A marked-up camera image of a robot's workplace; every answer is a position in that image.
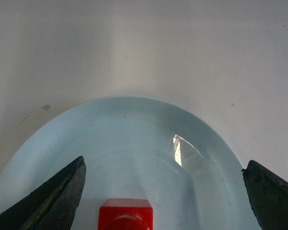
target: dark spot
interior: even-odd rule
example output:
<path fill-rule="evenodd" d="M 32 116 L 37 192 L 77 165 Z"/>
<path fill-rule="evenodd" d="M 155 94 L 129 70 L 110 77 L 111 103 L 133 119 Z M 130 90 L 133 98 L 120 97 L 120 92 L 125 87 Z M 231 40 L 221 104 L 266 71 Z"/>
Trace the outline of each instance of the dark spot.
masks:
<path fill-rule="evenodd" d="M 30 114 L 31 114 L 31 113 L 29 113 L 27 116 L 25 116 L 25 117 L 20 121 L 19 124 L 21 124 Z"/>
<path fill-rule="evenodd" d="M 43 106 L 43 110 L 45 110 L 45 111 L 47 111 L 49 108 L 50 108 L 49 104 L 46 104 L 46 105 Z"/>

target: white surface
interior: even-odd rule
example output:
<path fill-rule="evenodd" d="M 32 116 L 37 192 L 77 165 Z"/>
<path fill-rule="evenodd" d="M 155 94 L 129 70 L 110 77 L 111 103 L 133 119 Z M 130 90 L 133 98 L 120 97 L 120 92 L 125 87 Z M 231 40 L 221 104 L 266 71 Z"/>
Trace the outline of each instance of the white surface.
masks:
<path fill-rule="evenodd" d="M 288 181 L 288 1 L 0 1 L 0 172 L 54 116 L 120 94 L 188 109 Z"/>
<path fill-rule="evenodd" d="M 0 176 L 0 213 L 79 155 L 87 171 L 72 230 L 96 230 L 109 198 L 149 200 L 156 230 L 260 229 L 223 139 L 186 110 L 139 97 L 94 100 L 40 128 Z"/>

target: light blue plate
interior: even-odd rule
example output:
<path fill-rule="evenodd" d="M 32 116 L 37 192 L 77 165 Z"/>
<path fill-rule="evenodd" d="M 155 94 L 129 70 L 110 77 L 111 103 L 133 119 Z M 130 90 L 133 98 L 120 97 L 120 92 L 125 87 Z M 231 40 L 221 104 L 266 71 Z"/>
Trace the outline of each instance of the light blue plate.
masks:
<path fill-rule="evenodd" d="M 242 166 L 204 122 L 169 103 L 110 97 L 48 122 L 0 176 L 0 213 L 83 155 L 86 181 L 73 230 L 95 230 L 109 198 L 148 199 L 155 230 L 259 230 Z"/>

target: red object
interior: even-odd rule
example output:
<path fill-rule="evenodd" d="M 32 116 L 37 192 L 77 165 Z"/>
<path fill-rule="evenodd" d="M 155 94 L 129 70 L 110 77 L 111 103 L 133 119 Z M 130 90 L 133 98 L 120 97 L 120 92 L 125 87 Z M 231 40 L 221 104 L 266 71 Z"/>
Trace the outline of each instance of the red object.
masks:
<path fill-rule="evenodd" d="M 148 200 L 109 199 L 99 209 L 98 230 L 153 230 Z"/>

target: plate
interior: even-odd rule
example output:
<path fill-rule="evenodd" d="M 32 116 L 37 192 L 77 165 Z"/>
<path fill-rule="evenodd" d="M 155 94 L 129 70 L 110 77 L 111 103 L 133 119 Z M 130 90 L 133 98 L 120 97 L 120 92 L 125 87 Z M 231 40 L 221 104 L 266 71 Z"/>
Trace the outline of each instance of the plate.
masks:
<path fill-rule="evenodd" d="M 148 199 L 155 230 L 260 229 L 225 141 L 186 110 L 133 96 L 82 104 L 33 134 L 0 176 L 0 213 L 81 155 L 72 230 L 95 230 L 109 198 Z"/>

